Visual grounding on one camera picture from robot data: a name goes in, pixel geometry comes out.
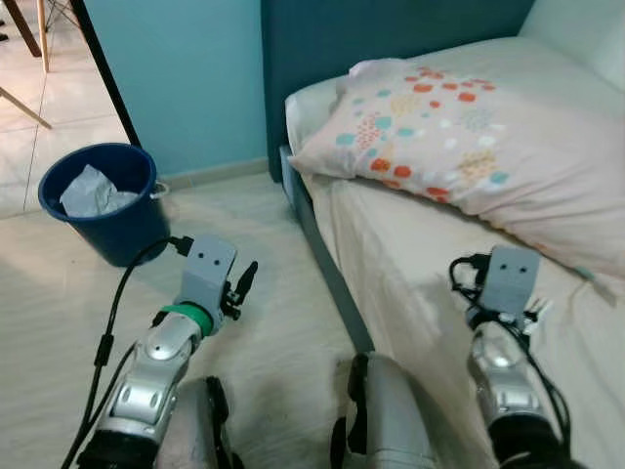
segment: pillowcase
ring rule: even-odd
[[[623,95],[527,39],[458,50],[353,68],[291,164],[452,203],[625,295]]]

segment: bed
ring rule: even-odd
[[[354,19],[352,7],[363,3],[368,9]],[[355,347],[399,361],[431,398],[435,408],[426,413],[440,467],[493,466],[465,365],[471,333],[464,305],[449,290],[446,268],[460,255],[518,241],[457,209],[376,182],[301,175],[287,158],[328,119],[339,75],[361,60],[413,57],[495,39],[493,53],[512,41],[545,63],[561,61],[530,39],[498,39],[517,34],[531,3],[393,1],[384,9],[376,9],[375,2],[263,5],[271,174],[284,186]],[[454,7],[475,21],[461,27],[441,21]],[[484,8],[491,12],[487,18],[479,15]],[[374,24],[376,37],[359,36]],[[463,54],[470,56],[471,47]],[[332,52],[316,56],[311,48]],[[586,79],[579,73],[571,69],[571,89]],[[619,96],[607,90],[592,106],[621,112]],[[571,406],[574,456],[593,468],[620,467],[622,304],[610,304],[587,280],[546,258],[535,296],[556,305],[535,332],[533,350]]]

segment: blue plastic bin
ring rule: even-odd
[[[67,216],[59,199],[87,164],[102,171],[119,191],[139,196],[102,216]],[[70,153],[48,170],[39,184],[39,203],[56,219],[68,222],[109,264],[127,267],[141,249],[169,236],[161,203],[151,197],[155,183],[154,161],[142,149],[126,144],[93,145]],[[144,262],[158,256],[165,247],[154,249]]]

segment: bed sheet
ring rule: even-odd
[[[553,70],[563,60],[523,38],[493,41],[490,52],[498,53],[507,41],[515,41],[520,53],[553,55]],[[459,50],[463,60],[479,65],[471,45]],[[543,70],[543,79],[553,70]],[[589,74],[580,70],[564,84],[555,81],[554,93],[578,95],[589,107],[621,113],[623,103],[613,95],[589,93]],[[328,118],[340,86],[340,78],[326,80],[287,99],[294,151]],[[425,392],[421,397],[440,467],[494,467],[466,369],[472,337],[463,319],[466,305],[451,293],[446,270],[461,255],[515,241],[452,207],[376,183],[303,179],[324,242],[376,349],[400,362]],[[541,321],[532,347],[571,407],[574,455],[592,469],[620,468],[625,305],[610,304],[591,284],[548,259],[542,261],[534,293],[555,305]]]

